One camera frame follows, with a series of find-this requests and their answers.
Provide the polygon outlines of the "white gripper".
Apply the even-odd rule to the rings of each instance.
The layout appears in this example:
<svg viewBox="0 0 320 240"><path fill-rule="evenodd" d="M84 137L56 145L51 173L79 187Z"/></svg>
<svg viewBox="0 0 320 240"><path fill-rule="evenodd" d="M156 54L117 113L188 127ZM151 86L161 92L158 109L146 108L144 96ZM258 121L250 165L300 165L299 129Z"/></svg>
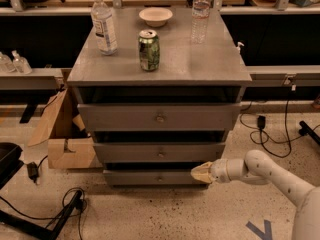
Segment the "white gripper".
<svg viewBox="0 0 320 240"><path fill-rule="evenodd" d="M229 160L218 159L213 162L205 162L191 170L191 176L198 181L211 184L213 179L218 183L229 183L231 181L228 170Z"/></svg>

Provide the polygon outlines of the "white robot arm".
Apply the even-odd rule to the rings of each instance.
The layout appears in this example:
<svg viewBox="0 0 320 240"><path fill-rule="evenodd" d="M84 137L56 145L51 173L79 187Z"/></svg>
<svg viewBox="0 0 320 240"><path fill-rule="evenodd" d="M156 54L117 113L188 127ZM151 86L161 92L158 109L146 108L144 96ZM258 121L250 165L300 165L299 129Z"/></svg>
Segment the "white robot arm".
<svg viewBox="0 0 320 240"><path fill-rule="evenodd" d="M320 187L314 186L279 166L260 150L248 151L243 159L217 159L191 170L200 182L246 184L272 183L296 207L292 240L320 240Z"/></svg>

